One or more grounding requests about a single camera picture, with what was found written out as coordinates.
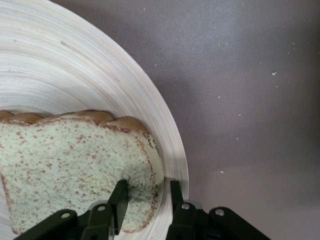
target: bread slice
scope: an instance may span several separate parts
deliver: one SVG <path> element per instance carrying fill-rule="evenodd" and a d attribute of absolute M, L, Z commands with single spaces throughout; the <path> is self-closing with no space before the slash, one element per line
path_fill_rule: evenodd
<path fill-rule="evenodd" d="M 103 111 L 48 118 L 0 111 L 0 174 L 16 234 L 61 209 L 83 214 L 107 200 L 121 179 L 130 186 L 121 231 L 138 232 L 156 216 L 163 195 L 151 133 L 135 118 L 114 120 Z"/>

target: countertop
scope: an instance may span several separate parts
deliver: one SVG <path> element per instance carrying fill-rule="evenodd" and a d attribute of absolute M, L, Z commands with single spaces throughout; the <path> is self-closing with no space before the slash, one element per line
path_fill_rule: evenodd
<path fill-rule="evenodd" d="M 273 240 L 320 239 L 320 1 L 53 2 L 154 82 L 183 141 L 190 199 Z"/>

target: bamboo plate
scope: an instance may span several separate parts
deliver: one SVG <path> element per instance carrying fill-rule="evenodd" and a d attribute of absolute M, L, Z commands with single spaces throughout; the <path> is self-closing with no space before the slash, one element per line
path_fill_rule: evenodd
<path fill-rule="evenodd" d="M 0 0 L 0 109 L 44 116 L 95 109 L 141 120 L 164 167 L 162 205 L 147 228 L 117 239 L 165 239 L 172 221 L 169 180 L 179 180 L 188 197 L 184 147 L 152 81 L 111 38 L 48 0 Z M 1 186 L 0 233 L 2 240 L 16 237 Z"/>

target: white plate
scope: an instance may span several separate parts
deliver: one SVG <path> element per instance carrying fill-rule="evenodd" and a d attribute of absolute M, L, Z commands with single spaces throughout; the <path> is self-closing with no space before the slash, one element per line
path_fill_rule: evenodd
<path fill-rule="evenodd" d="M 181 181 L 188 197 L 185 151 L 158 90 L 112 39 L 50 1 L 0 0 L 0 109 L 42 115 L 95 109 L 141 120 L 158 145 L 166 189 L 156 220 L 117 239 L 165 239 L 172 221 L 169 179 Z M 2 187 L 0 233 L 2 240 L 16 237 Z"/>

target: screw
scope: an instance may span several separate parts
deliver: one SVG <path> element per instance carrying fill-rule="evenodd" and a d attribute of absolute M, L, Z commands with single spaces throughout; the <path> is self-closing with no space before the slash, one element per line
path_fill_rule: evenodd
<path fill-rule="evenodd" d="M 215 210 L 215 214 L 217 214 L 218 216 L 224 216 L 225 212 L 222 209 L 217 209 Z"/>
<path fill-rule="evenodd" d="M 70 216 L 70 213 L 69 212 L 65 212 L 64 214 L 61 215 L 61 218 L 62 219 L 66 219 Z"/>
<path fill-rule="evenodd" d="M 184 203 L 181 205 L 181 208 L 184 210 L 188 210 L 190 208 L 190 205 L 188 203 Z"/>
<path fill-rule="evenodd" d="M 98 207 L 98 211 L 103 211 L 103 210 L 105 210 L 105 209 L 106 209 L 105 206 L 100 206 L 100 207 Z"/>

